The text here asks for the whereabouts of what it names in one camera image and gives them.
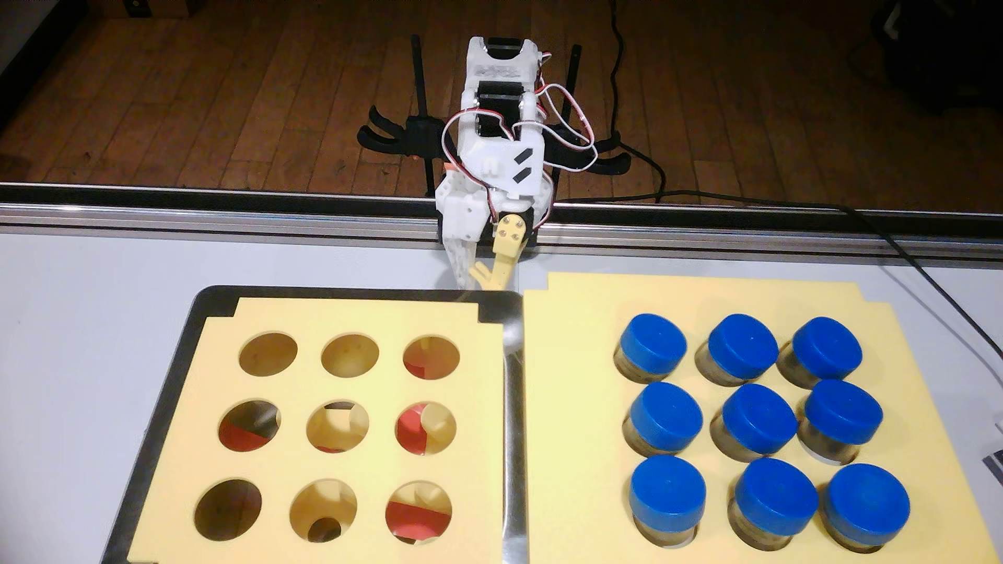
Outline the white gripper with motor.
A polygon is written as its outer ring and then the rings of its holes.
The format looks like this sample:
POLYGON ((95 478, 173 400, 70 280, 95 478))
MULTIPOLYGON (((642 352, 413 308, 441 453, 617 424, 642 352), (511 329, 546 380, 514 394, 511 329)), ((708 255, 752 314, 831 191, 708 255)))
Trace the white gripper with motor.
POLYGON ((453 160, 468 179, 442 179, 435 190, 435 208, 441 215, 440 238, 458 288, 504 291, 526 246, 528 228, 535 232, 549 218, 555 183, 545 170, 544 123, 520 121, 514 131, 486 137, 480 134, 477 119, 453 117, 458 124, 453 160), (499 220, 492 268, 474 262, 489 212, 497 220, 507 213, 527 211, 532 211, 531 220, 517 214, 499 220))

